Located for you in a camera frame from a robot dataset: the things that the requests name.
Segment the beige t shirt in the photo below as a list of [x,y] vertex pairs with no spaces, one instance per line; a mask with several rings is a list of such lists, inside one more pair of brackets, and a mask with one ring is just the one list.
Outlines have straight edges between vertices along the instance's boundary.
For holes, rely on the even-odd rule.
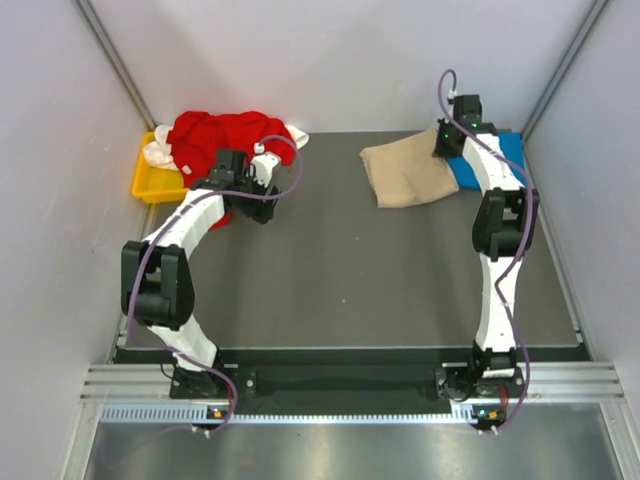
[[361,150],[378,208],[407,208],[429,204],[460,189],[445,159],[433,155],[436,129]]

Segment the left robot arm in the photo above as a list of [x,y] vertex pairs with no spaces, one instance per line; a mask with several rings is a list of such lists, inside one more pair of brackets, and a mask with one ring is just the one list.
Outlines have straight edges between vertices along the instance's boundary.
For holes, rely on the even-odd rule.
[[253,157],[219,150],[214,167],[191,185],[162,226],[122,249],[122,311],[171,352],[179,397],[214,398],[228,387],[219,349],[194,316],[189,258],[209,230],[234,210],[260,224],[272,218],[281,192],[273,176],[280,164],[280,157],[261,145]]

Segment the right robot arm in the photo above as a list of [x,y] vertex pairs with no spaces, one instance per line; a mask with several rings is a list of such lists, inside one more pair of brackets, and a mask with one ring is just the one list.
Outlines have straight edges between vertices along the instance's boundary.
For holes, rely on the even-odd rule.
[[472,246],[478,253],[482,278],[481,314],[471,359],[465,369],[447,369],[439,381],[442,395],[462,402],[502,392],[522,376],[517,367],[515,298],[525,252],[531,246],[539,194],[525,170],[507,159],[495,127],[483,121],[477,95],[452,89],[441,106],[434,155],[462,157],[481,191],[472,227]]

